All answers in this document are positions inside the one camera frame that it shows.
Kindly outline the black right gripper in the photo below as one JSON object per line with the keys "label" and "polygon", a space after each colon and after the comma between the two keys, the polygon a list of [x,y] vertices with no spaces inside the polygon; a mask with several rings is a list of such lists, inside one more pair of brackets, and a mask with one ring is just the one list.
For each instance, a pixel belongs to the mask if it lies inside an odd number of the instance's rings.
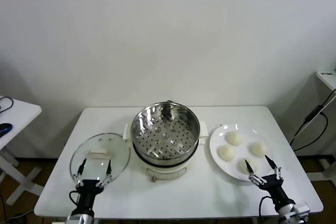
{"label": "black right gripper", "polygon": [[280,209],[289,204],[289,197],[282,188],[284,181],[281,173],[281,167],[278,167],[267,155],[265,155],[265,158],[273,173],[261,178],[254,173],[254,170],[250,166],[248,160],[245,159],[245,164],[248,170],[248,178],[254,185],[259,185],[259,189],[268,192],[272,198],[275,209]]}

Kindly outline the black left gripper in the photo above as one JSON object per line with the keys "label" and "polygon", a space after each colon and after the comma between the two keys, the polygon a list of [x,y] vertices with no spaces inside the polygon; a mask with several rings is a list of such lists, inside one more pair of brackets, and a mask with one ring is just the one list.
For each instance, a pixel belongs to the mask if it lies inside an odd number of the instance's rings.
{"label": "black left gripper", "polygon": [[77,173],[73,174],[76,185],[80,184],[78,187],[76,187],[79,195],[77,201],[77,209],[80,210],[92,210],[95,197],[98,194],[102,193],[102,188],[112,182],[111,160],[108,161],[105,177],[101,179],[100,182],[94,179],[84,179],[81,182],[81,177],[85,168],[86,161],[87,159],[85,158],[79,165]]}

